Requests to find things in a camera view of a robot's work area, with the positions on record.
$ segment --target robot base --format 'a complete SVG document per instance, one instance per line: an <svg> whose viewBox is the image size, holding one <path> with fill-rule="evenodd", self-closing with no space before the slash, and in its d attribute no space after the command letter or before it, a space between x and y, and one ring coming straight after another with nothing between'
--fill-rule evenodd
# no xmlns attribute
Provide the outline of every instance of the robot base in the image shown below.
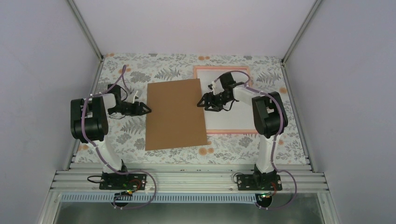
<svg viewBox="0 0 396 224"><path fill-rule="evenodd" d="M236 176L238 190L264 190L264 191L280 191L282 190L281 177L276 174L276 171L269 173L261 173L256 165L252 175L239 174Z"/></svg>
<svg viewBox="0 0 396 224"><path fill-rule="evenodd" d="M122 162L120 172L127 172L127 167ZM116 173L103 173L99 184L100 190L135 190L140 183L138 190L144 190L146 187L147 175L145 174L128 174L120 175Z"/></svg>

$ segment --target black cable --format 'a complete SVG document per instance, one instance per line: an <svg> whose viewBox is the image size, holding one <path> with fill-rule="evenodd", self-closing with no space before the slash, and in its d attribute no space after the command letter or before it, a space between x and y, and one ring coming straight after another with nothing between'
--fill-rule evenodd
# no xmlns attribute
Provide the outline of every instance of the black cable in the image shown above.
<svg viewBox="0 0 396 224"><path fill-rule="evenodd" d="M89 182L91 182L91 183L100 183L100 181L93 181L93 180L90 180L91 177L102 177L102 176L93 175L93 176L87 177L87 181L89 181Z"/></svg>
<svg viewBox="0 0 396 224"><path fill-rule="evenodd" d="M122 99L121 101L125 101L127 98L128 98L128 92L124 89L124 88L122 88L121 86L120 86L120 88L126 93L126 97L124 98L124 99Z"/></svg>
<svg viewBox="0 0 396 224"><path fill-rule="evenodd" d="M224 107L223 107L223 109L224 109L225 111L230 111L231 108L233 107L233 104L234 104L235 101L239 102L239 100L236 100L236 99L235 99L235 100L233 100L233 101L231 102L230 109L226 109L226 108L224 108Z"/></svg>
<svg viewBox="0 0 396 224"><path fill-rule="evenodd" d="M122 117L120 117L120 118L113 118L113 117L109 116L109 118L115 119L115 120L121 120L121 119L123 119L124 117L126 117L126 115L124 115L124 116L122 116Z"/></svg>
<svg viewBox="0 0 396 224"><path fill-rule="evenodd" d="M242 175L243 175L243 173L235 173L234 176L233 176L233 182L234 182L234 183L238 183L237 181L234 180L234 178L235 178L235 176L236 176L237 174L242 174Z"/></svg>

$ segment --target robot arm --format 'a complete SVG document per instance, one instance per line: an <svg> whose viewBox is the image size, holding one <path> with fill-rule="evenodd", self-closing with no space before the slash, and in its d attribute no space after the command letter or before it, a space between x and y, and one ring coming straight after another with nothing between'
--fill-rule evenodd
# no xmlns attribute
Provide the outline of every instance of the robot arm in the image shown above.
<svg viewBox="0 0 396 224"><path fill-rule="evenodd" d="M83 116L83 106L86 99L75 99L71 101L71 134L75 139L79 139L83 143L88 143L83 137L81 120ZM151 109L144 103L125 102L121 100L121 87L115 85L106 94L93 97L88 100L85 117L85 134L94 144L97 145L101 157L114 170L125 173L127 167L124 165L122 159L115 153L111 144L106 141L105 135L108 133L107 116L114 113L120 113L125 116L141 116L150 113ZM103 165L102 180L100 189L124 189L122 186L128 182L128 175L119 175L114 173L107 164L99 160Z"/></svg>
<svg viewBox="0 0 396 224"><path fill-rule="evenodd" d="M274 170L271 164L271 145L274 141L274 136L279 132L281 123L282 129L278 134L283 133L284 128L288 125L282 99L278 92L269 93L269 97L261 94L260 91L245 86L243 82L236 83L231 72L222 74L218 79L224 91L218 94L214 94L214 91L205 93L197 106L204 107L206 111L219 112L221 110L226 110L223 106L228 102L233 103L234 101L241 101L252 107L255 128L260 134L260 147L254 173L251 179L247 180L248 183L245 184L245 186L247 186L249 190L253 190L251 185L256 186L256 189L268 189L271 187L272 183L277 183L280 179L279 175L276 175L276 170ZM208 86L209 89L212 89L214 82ZM281 111L278 111L273 99L279 104Z"/></svg>

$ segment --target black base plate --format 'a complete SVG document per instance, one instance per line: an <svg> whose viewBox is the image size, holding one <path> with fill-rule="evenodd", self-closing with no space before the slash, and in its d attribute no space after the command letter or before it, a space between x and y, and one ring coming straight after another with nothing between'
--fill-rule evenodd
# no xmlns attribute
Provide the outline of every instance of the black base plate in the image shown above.
<svg viewBox="0 0 396 224"><path fill-rule="evenodd" d="M276 186L276 190L282 190L282 183L278 184L278 181L281 180L281 177L279 175L276 175L276 181L273 182ZM274 187L272 184L268 184L267 187L262 187L259 188L257 187L255 180L253 179L253 175L249 174L238 174L236 176L236 181L238 183L238 190L270 190L273 191Z"/></svg>
<svg viewBox="0 0 396 224"><path fill-rule="evenodd" d="M136 182L131 180L139 180L141 185L139 190L144 190L146 187L147 175L145 174L128 174L128 175L112 175L102 173L103 181L100 182L100 190L128 190L136 187Z"/></svg>

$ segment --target leaf pattern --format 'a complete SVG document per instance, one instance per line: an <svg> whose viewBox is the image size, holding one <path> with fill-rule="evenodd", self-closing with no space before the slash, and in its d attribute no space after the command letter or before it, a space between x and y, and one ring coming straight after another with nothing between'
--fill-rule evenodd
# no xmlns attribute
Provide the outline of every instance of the leaf pattern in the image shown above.
<svg viewBox="0 0 396 224"><path fill-rule="evenodd" d="M174 70L169 68L168 70L162 69L161 71L159 71L159 73L156 76L154 76L154 78L159 78L162 80L169 81L178 76L180 76L179 70L176 70L176 68Z"/></svg>
<svg viewBox="0 0 396 224"><path fill-rule="evenodd" d="M128 65L125 81L133 92L141 93L139 101L146 103L147 84L193 78L194 65L249 66L253 87L266 92L285 87L280 60L267 56L197 56L186 54L109 54L99 77L96 92L107 89ZM297 125L287 93L282 94L289 125L280 137L275 157L277 164L305 164ZM146 116L109 119L107 140L127 163L170 164L254 164L258 157L258 134L211 134L209 145L145 151ZM82 144L76 162L99 162L94 149Z"/></svg>
<svg viewBox="0 0 396 224"><path fill-rule="evenodd" d="M268 72L266 73L261 73L259 74L258 78L256 79L257 82L262 82L262 83L272 83L275 84L276 81L280 80L281 77L279 74L276 74L275 72L271 73Z"/></svg>
<svg viewBox="0 0 396 224"><path fill-rule="evenodd" d="M124 124L124 126L121 128L121 131L133 134L140 134L145 129L146 120L143 120L143 118L141 117L133 117L126 124Z"/></svg>
<svg viewBox="0 0 396 224"><path fill-rule="evenodd" d="M146 76L145 73L141 73L138 71L133 71L131 73L131 76L132 76L132 78L130 78L130 80L133 83L137 83L137 82L148 83L151 80L150 76Z"/></svg>

